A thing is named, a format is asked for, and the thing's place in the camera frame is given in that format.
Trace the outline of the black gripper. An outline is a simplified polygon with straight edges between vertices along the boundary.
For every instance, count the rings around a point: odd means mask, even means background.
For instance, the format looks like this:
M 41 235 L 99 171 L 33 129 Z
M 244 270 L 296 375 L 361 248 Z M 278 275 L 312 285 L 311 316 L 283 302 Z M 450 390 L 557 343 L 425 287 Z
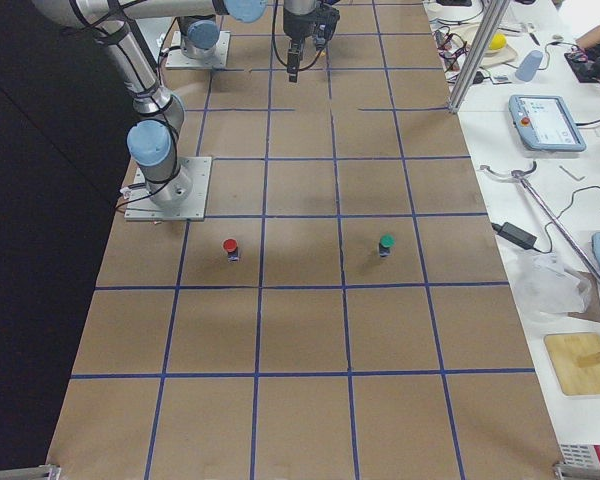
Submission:
M 293 12 L 283 13 L 284 33 L 291 39 L 287 50 L 286 71 L 291 83 L 298 81 L 300 63 L 303 59 L 304 40 L 314 31 L 314 18 L 312 13 L 303 15 Z

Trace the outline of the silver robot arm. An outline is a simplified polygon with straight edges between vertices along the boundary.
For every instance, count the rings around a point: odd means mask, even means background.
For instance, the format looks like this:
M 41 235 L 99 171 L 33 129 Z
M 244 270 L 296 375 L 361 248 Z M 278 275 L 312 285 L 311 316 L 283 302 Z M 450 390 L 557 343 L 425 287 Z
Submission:
M 329 1 L 215 1 L 214 11 L 173 20 L 169 47 L 161 53 L 171 69 L 224 70 L 231 34 L 220 28 L 217 18 L 229 16 L 245 24 L 254 23 L 273 8 L 270 44 L 288 80 L 298 81 L 311 69 L 333 38 L 340 20 Z
M 206 16 L 228 15 L 243 23 L 259 20 L 263 1 L 35 1 L 34 7 L 62 27 L 64 34 L 90 34 L 117 68 L 140 121 L 127 134 L 127 146 L 142 174 L 137 194 L 123 202 L 127 218 L 180 220 L 204 215 L 210 172 L 208 158 L 178 153 L 185 107 L 158 78 L 131 30 L 138 19 L 170 16 L 190 24 L 187 44 L 201 50 L 218 33 Z

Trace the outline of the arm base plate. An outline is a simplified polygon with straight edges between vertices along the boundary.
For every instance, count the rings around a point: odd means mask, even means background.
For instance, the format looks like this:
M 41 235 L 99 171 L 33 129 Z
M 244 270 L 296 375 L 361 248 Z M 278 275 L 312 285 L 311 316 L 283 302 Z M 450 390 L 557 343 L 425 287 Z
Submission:
M 179 157 L 180 170 L 164 189 L 152 184 L 158 193 L 147 198 L 144 175 L 136 168 L 134 182 L 141 185 L 130 192 L 124 206 L 127 221 L 203 221 L 206 213 L 211 157 Z
M 189 39 L 181 39 L 176 30 L 167 55 L 166 68 L 171 70 L 224 70 L 226 68 L 230 32 L 221 31 L 216 44 L 209 49 L 196 47 Z

